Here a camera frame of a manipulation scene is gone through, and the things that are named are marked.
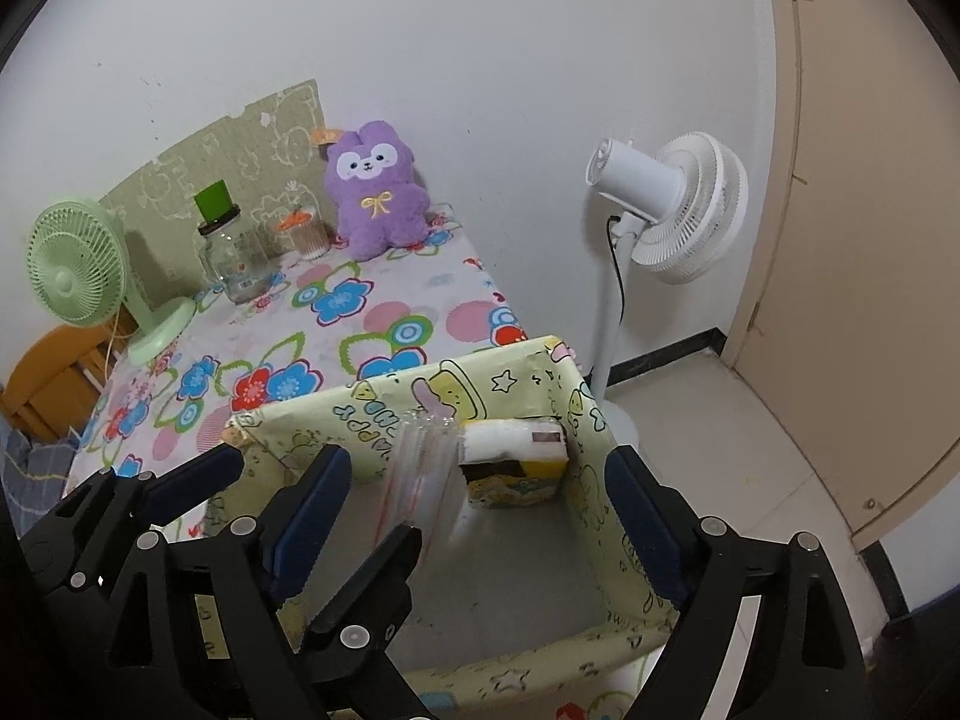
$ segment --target floral bedsheet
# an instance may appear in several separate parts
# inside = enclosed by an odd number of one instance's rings
[[[280,259],[270,290],[235,306],[195,295],[189,327],[145,367],[110,372],[66,485],[104,466],[157,475],[217,445],[229,415],[526,336],[448,205],[423,244],[365,263],[337,240],[319,260]],[[203,506],[164,528],[203,530]]]

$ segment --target green desk fan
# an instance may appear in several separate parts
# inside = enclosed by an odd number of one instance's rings
[[[27,244],[27,273],[40,302],[67,324],[93,327],[107,322],[120,303],[140,329],[127,354],[146,365],[184,331],[197,304],[174,298],[153,311],[130,267],[123,224],[94,200],[65,200],[34,223]]]

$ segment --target stuffed bunny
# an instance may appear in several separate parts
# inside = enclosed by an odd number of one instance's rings
[[[323,186],[337,204],[337,233],[357,261],[427,237],[430,199],[414,183],[414,155],[387,122],[344,132],[328,148]]]

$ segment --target door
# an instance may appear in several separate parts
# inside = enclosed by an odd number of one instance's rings
[[[857,532],[960,437],[960,84],[906,0],[795,9],[794,179],[736,370]]]

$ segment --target yellow bow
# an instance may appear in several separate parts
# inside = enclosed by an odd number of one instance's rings
[[[364,197],[360,200],[360,207],[373,208],[373,213],[370,218],[377,218],[380,214],[390,213],[390,210],[384,203],[388,203],[392,199],[394,199],[394,193],[392,191],[381,191],[376,197]]]

